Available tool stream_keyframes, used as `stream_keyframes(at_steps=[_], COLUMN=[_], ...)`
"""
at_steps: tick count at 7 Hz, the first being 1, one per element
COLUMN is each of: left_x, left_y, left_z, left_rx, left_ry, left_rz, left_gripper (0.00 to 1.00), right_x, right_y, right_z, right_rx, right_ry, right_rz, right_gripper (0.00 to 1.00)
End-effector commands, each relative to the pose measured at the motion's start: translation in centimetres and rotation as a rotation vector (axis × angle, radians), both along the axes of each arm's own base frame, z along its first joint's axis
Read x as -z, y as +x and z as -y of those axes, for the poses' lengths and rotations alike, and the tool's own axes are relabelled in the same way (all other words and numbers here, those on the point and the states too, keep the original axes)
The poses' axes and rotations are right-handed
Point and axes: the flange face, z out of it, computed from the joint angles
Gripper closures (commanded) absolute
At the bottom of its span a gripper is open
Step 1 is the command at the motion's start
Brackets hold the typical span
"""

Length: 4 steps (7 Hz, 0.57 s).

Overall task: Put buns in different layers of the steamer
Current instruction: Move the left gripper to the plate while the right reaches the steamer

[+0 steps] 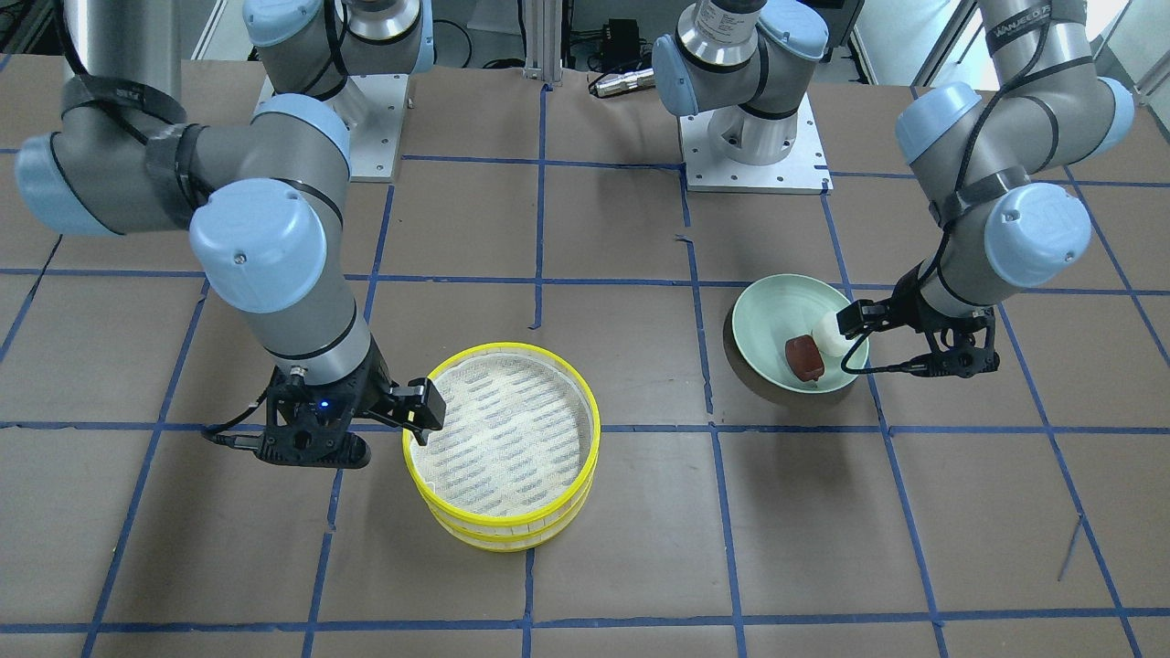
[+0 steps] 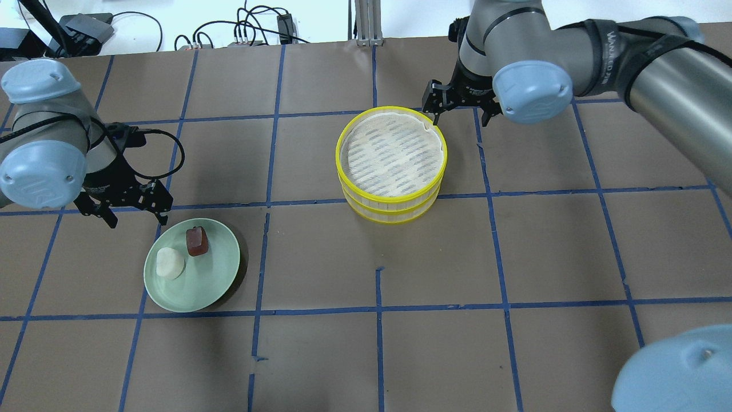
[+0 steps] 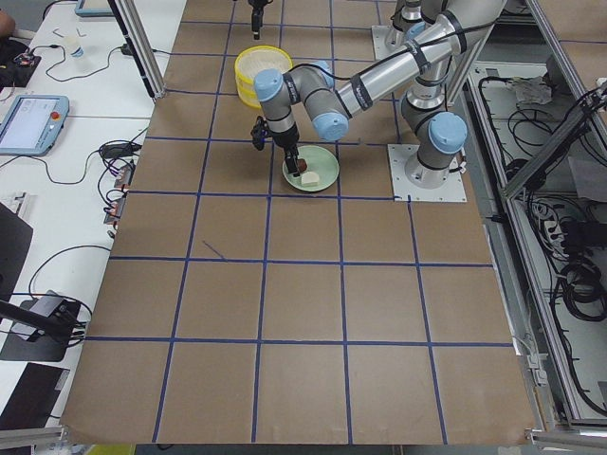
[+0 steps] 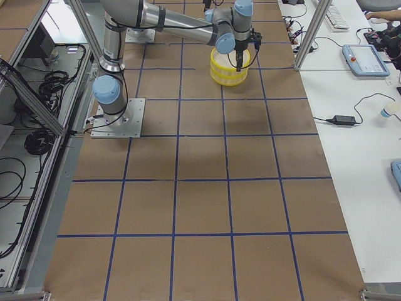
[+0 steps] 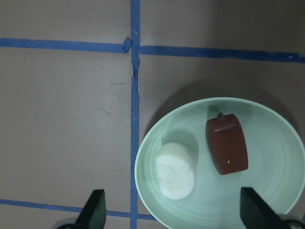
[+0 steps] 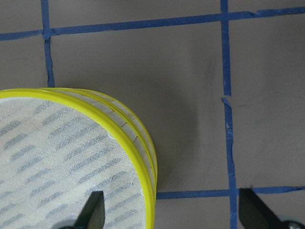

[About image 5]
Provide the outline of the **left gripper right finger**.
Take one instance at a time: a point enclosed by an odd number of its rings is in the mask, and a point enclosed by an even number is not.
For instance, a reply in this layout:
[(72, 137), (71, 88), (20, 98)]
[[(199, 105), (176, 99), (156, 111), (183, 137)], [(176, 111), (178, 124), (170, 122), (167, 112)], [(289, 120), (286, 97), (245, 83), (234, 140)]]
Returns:
[(290, 228), (251, 187), (241, 188), (240, 218), (247, 229)]

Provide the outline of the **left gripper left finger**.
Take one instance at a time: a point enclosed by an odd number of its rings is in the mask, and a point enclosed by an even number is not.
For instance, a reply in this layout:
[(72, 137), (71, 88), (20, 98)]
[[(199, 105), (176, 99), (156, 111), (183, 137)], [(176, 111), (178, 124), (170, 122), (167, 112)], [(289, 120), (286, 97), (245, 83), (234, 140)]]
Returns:
[(103, 229), (105, 222), (105, 192), (103, 189), (96, 189), (91, 193), (75, 225), (77, 229)]

